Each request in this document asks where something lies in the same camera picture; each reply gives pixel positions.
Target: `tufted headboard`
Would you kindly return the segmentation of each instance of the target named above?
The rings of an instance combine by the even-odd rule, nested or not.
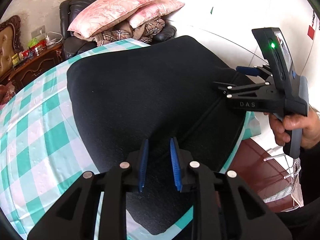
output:
[[[20,43],[20,17],[12,16],[0,24],[0,79],[12,68],[12,56],[23,51]]]

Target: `silver rivet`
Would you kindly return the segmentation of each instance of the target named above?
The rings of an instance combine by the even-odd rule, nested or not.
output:
[[[237,176],[237,173],[235,171],[228,171],[227,175],[230,178],[235,178]]]
[[[190,165],[191,168],[199,168],[200,163],[196,162],[196,161],[192,161],[192,162],[189,163],[189,165]]]
[[[86,171],[84,174],[83,174],[83,177],[85,179],[90,179],[92,177],[93,173],[91,171]]]
[[[130,167],[130,163],[128,163],[128,162],[122,162],[122,163],[120,163],[120,168],[121,169],[127,169],[127,168],[129,168]]]

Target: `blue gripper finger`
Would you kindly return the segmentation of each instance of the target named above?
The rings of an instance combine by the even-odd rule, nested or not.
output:
[[[238,66],[236,67],[236,71],[244,74],[244,75],[248,75],[248,76],[259,76],[260,75],[260,70],[258,68],[254,68],[254,67],[241,67]]]

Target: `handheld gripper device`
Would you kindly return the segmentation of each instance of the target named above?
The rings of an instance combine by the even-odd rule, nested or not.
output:
[[[191,240],[292,240],[289,229],[237,175],[211,171],[170,141],[175,186],[194,192]]]
[[[281,30],[261,28],[253,29],[252,33],[269,64],[253,68],[238,66],[236,70],[245,75],[260,76],[265,82],[244,86],[215,82],[215,86],[226,94],[231,108],[273,113],[281,121],[289,114],[308,116],[307,78],[297,75]],[[302,129],[286,132],[291,140],[283,151],[296,159],[300,155]]]
[[[142,192],[148,140],[139,151],[108,172],[84,172],[34,226],[28,240],[93,239],[101,192],[104,192],[99,239],[126,240],[126,192]]]

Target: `charging cable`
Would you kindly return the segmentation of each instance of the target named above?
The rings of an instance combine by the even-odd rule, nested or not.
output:
[[[63,36],[62,36],[62,34],[60,34],[60,33],[55,33],[55,34],[59,34],[59,35],[61,35],[61,39],[59,40],[59,41],[57,41],[57,42],[52,42],[51,40],[50,40],[50,37],[46,34],[46,41],[47,41],[47,45],[50,43],[50,45],[52,45],[52,44],[56,44],[56,43],[59,43],[60,41],[62,41],[62,39],[63,39]]]

